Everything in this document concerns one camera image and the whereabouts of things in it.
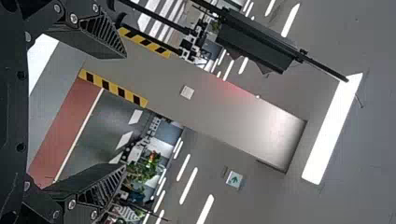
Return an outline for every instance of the gray floor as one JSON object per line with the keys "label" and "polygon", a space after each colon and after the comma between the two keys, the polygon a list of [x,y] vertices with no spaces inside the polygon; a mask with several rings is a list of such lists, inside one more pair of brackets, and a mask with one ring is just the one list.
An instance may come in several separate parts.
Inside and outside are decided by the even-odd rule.
{"label": "gray floor", "polygon": [[149,113],[144,112],[136,125],[128,121],[138,105],[104,91],[73,150],[61,179],[74,175],[97,163],[108,162],[116,154],[116,146],[123,134],[133,131],[132,137],[142,132]]}

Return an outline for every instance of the small sign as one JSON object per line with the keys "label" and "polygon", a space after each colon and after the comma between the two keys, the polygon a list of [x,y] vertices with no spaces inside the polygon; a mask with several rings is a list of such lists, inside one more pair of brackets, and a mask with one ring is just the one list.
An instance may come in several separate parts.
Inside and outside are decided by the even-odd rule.
{"label": "small sign", "polygon": [[190,100],[192,95],[194,94],[194,89],[188,87],[188,86],[184,86],[183,90],[181,90],[181,96],[183,96],[184,98]]}
{"label": "small sign", "polygon": [[228,175],[227,181],[225,183],[227,185],[230,185],[231,187],[239,189],[243,178],[244,177],[242,175],[240,175],[234,171],[231,171],[230,174]]}

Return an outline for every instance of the ceiling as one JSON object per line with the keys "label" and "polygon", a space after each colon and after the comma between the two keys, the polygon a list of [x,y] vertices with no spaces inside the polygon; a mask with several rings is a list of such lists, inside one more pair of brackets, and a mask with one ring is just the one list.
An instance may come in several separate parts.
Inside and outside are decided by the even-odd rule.
{"label": "ceiling", "polygon": [[278,195],[262,202],[273,207],[265,223],[391,223],[396,213],[396,2],[276,0],[277,13],[264,18],[269,2],[255,1],[250,16],[281,32],[291,8],[301,3],[288,37],[342,74],[363,72],[358,95],[364,108],[352,106],[322,185],[313,187],[301,174],[337,82],[297,63],[281,76],[265,78],[254,63],[237,75],[242,59],[235,62],[228,81],[308,121],[285,179],[277,188],[257,192],[263,199]]}

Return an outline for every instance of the black device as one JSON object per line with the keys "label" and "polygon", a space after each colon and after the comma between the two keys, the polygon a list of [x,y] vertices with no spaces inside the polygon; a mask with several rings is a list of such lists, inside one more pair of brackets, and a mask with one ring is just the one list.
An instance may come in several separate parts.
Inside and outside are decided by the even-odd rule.
{"label": "black device", "polygon": [[[0,0],[0,18],[0,223],[64,223],[68,212],[56,193],[39,189],[26,174],[27,50],[41,34],[100,59],[125,58],[126,50],[113,21],[93,0]],[[99,216],[103,210],[77,205],[77,213],[94,207]]]}
{"label": "black device", "polygon": [[[222,26],[217,42],[233,57],[247,56],[263,72],[269,69],[280,74],[293,60],[307,62],[347,82],[346,77],[307,57],[306,51],[297,50],[257,22],[235,11],[216,8],[204,0],[191,1],[219,15]],[[106,210],[107,202],[114,196],[114,188],[123,179],[116,178],[123,172],[122,167],[95,166],[44,190],[39,189],[32,177],[26,174],[29,115],[27,50],[41,34],[47,34],[99,59],[125,58],[126,50],[117,29],[128,25],[125,8],[130,7],[185,35],[193,32],[129,0],[0,0],[0,224],[69,223],[76,220],[78,223],[92,223]],[[237,38],[252,41],[255,47],[240,45],[235,42]],[[263,53],[264,49],[272,53]],[[94,179],[86,178],[92,171],[98,175]],[[70,197],[76,198],[76,206],[71,210],[68,209]]]}

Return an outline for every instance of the floor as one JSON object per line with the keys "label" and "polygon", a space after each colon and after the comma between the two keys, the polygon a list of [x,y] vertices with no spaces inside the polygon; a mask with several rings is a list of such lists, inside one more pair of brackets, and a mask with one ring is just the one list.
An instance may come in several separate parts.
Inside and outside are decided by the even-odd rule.
{"label": "floor", "polygon": [[[62,171],[60,179],[65,179],[97,163],[109,162],[118,154],[116,147],[125,133],[133,132],[131,141],[141,136],[151,123],[154,114],[143,109],[142,117],[138,123],[128,125],[128,121],[136,109],[143,108],[104,91]],[[155,138],[174,146],[181,132],[182,129],[162,122]]]}

